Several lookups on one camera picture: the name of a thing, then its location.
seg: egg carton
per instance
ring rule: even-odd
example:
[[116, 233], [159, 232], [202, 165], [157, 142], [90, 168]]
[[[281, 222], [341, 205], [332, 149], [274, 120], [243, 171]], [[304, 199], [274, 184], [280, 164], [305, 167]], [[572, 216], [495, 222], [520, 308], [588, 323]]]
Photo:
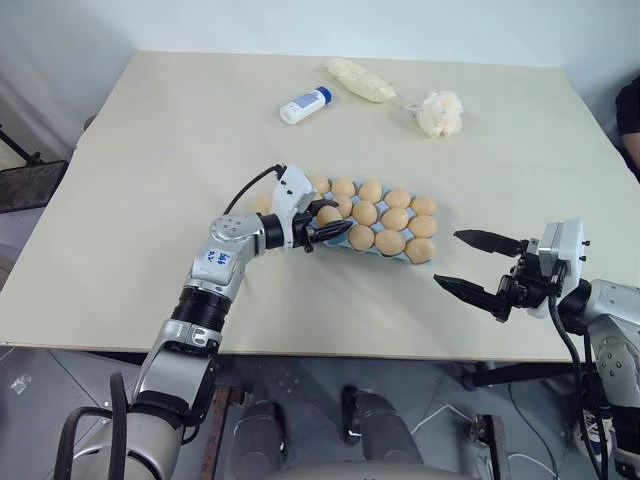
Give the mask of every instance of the egg carton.
[[[333, 185], [333, 182], [336, 181], [336, 180], [338, 180], [338, 179], [335, 178], [335, 177], [329, 177], [329, 181], [331, 182], [332, 185]], [[353, 202], [353, 205], [355, 205], [356, 203], [362, 201], [360, 199], [360, 197], [358, 196], [358, 192], [360, 191], [360, 187], [364, 183], [366, 183], [366, 182], [356, 181], [356, 180], [353, 181], [353, 184], [356, 187], [356, 194], [353, 197], [351, 197], [351, 201]], [[382, 224], [382, 222], [380, 220], [382, 219], [382, 215], [384, 215], [384, 212], [386, 212], [387, 210], [389, 210], [391, 208], [384, 201], [385, 197], [387, 196], [387, 193], [389, 193], [391, 190], [393, 190], [391, 187], [389, 187], [387, 185], [382, 185], [382, 199], [378, 203], [374, 204], [374, 206], [376, 207], [376, 210], [378, 212], [378, 221], [376, 223], [374, 223], [373, 225], [370, 225], [369, 228], [371, 228], [371, 230], [373, 230], [373, 233], [375, 233], [376, 235], [379, 232], [381, 232], [383, 230], [386, 230], [386, 227]], [[333, 200], [333, 198], [335, 197], [335, 195], [331, 191], [325, 193], [322, 196], [323, 196], [323, 198], [326, 198], [327, 200]], [[414, 198], [416, 198], [416, 194], [415, 193], [411, 193], [411, 201], [413, 201]], [[411, 207], [407, 207], [406, 211], [409, 214], [409, 222], [411, 221], [412, 218], [417, 216], [417, 213]], [[380, 250], [378, 250], [375, 245], [373, 245], [371, 248], [368, 248], [368, 249], [362, 250], [362, 251], [354, 249], [351, 246], [351, 243], [349, 243], [349, 232], [351, 231], [351, 229], [353, 227], [358, 225], [358, 222], [352, 216], [346, 217], [345, 220], [351, 220], [353, 222], [353, 225], [349, 228], [349, 230], [347, 230], [342, 235], [339, 235], [339, 236], [337, 236], [335, 238], [332, 238], [331, 240], [326, 240], [325, 242], [323, 242], [327, 247], [345, 247], [345, 248], [353, 250], [354, 252], [357, 252], [357, 253], [361, 253], [361, 252], [375, 253], [376, 255], [379, 255], [381, 257], [395, 258], [395, 259], [398, 259], [398, 260], [402, 260], [402, 261], [411, 263], [411, 259], [404, 252], [401, 252], [398, 255], [385, 255]], [[416, 236], [413, 233], [411, 233], [411, 230], [409, 230], [409, 228], [406, 228], [406, 227], [403, 230], [400, 230], [400, 233], [404, 237], [404, 240], [405, 240], [406, 243], [409, 243], [411, 240], [416, 238]]]

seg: white bottle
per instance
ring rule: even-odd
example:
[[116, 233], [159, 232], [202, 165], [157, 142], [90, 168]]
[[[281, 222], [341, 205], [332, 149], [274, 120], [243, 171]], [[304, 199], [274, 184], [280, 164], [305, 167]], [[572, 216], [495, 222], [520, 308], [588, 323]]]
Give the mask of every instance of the white bottle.
[[285, 123], [295, 125], [330, 102], [331, 92], [325, 87], [318, 87], [280, 107], [280, 117]]

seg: white table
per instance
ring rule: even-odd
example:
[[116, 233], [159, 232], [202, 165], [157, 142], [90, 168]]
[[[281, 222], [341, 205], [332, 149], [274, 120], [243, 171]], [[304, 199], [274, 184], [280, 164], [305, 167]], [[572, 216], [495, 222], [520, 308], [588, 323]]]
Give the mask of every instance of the white table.
[[[224, 352], [566, 360], [548, 319], [514, 311], [500, 324], [433, 281], [495, 291], [512, 265], [452, 238], [456, 229], [529, 238], [580, 217], [592, 242], [583, 276], [640, 283], [637, 185], [561, 70], [362, 60], [403, 93], [377, 105], [335, 84], [323, 61], [138, 53], [0, 294], [0, 340], [147, 349], [210, 221], [276, 162], [433, 195], [437, 257], [411, 266], [346, 249], [269, 252], [248, 266]], [[318, 85], [333, 103], [285, 125], [280, 105]], [[460, 95], [461, 134], [429, 140], [399, 107], [430, 89]]]

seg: egg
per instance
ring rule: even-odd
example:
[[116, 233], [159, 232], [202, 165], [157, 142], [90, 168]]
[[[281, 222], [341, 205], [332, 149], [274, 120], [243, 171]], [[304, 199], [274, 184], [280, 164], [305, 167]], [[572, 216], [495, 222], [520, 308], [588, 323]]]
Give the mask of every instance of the egg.
[[369, 180], [362, 184], [358, 196], [361, 200], [377, 203], [382, 198], [382, 184], [378, 180]]
[[260, 215], [268, 215], [271, 210], [271, 195], [266, 193], [258, 195], [252, 202], [251, 206]]
[[342, 220], [342, 215], [336, 207], [326, 205], [318, 210], [318, 216], [316, 217], [316, 223], [319, 227], [324, 227], [329, 222], [335, 222], [336, 220]]
[[311, 178], [309, 178], [309, 180], [311, 180], [313, 188], [315, 188], [321, 195], [329, 193], [331, 185], [329, 184], [329, 179], [327, 177], [324, 177], [322, 175], [311, 175]]
[[411, 202], [411, 208], [416, 215], [433, 215], [438, 205], [431, 197], [416, 197]]
[[389, 208], [407, 208], [411, 203], [411, 193], [404, 188], [394, 188], [384, 197]]
[[351, 215], [351, 209], [353, 208], [353, 203], [351, 202], [351, 198], [346, 195], [336, 195], [333, 197], [333, 201], [338, 204], [336, 207], [342, 215], [342, 218], [347, 218]]
[[414, 238], [407, 243], [404, 253], [407, 254], [411, 263], [424, 263], [436, 254], [436, 246], [428, 238]]
[[390, 257], [402, 253], [405, 247], [404, 237], [395, 230], [382, 230], [376, 235], [375, 244], [380, 253]]
[[331, 185], [331, 191], [335, 195], [346, 195], [347, 197], [353, 197], [356, 194], [356, 187], [348, 178], [339, 178], [333, 185]]
[[404, 208], [390, 208], [382, 215], [382, 224], [389, 230], [399, 232], [409, 222], [409, 212]]
[[354, 250], [359, 252], [371, 248], [374, 237], [373, 230], [364, 225], [356, 225], [349, 231], [349, 243]]
[[351, 215], [360, 225], [373, 225], [378, 221], [378, 211], [373, 203], [363, 201], [353, 206]]
[[438, 224], [431, 216], [419, 215], [411, 219], [409, 230], [418, 238], [429, 238], [438, 230]]

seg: tiled floor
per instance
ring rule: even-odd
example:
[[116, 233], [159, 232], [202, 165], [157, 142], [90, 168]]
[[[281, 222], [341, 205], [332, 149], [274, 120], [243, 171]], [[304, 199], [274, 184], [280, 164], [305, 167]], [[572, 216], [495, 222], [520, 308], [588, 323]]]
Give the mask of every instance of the tiled floor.
[[[406, 423], [413, 427], [441, 405], [463, 413], [502, 416], [511, 452], [522, 452], [550, 465], [548, 455], [511, 404], [505, 386], [466, 391], [458, 382], [461, 366], [420, 361], [327, 359], [291, 357], [238, 357], [236, 369], [256, 398], [271, 398], [283, 406], [289, 456], [285, 468], [296, 465], [361, 458], [361, 447], [339, 440], [339, 393], [347, 383], [372, 389], [387, 397]], [[58, 436], [68, 413], [76, 407], [109, 401], [108, 378], [121, 371], [130, 390], [138, 368], [84, 353], [0, 347], [0, 478], [51, 478]], [[20, 394], [11, 389], [21, 375], [31, 377]], [[513, 392], [525, 415], [546, 439], [563, 480], [594, 478], [588, 461], [571, 445], [572, 423], [568, 382], [524, 382]], [[233, 408], [221, 454], [228, 451]], [[78, 443], [100, 427], [89, 421], [78, 429]], [[207, 432], [204, 425], [201, 432]], [[199, 478], [206, 435], [183, 447], [175, 480]], [[443, 412], [424, 425], [416, 442], [426, 463], [434, 467], [488, 478], [479, 460], [487, 452], [468, 440], [468, 425]], [[516, 479], [551, 478], [540, 467], [522, 459], [511, 461]], [[224, 468], [217, 470], [222, 479]], [[610, 478], [619, 478], [615, 474]]]

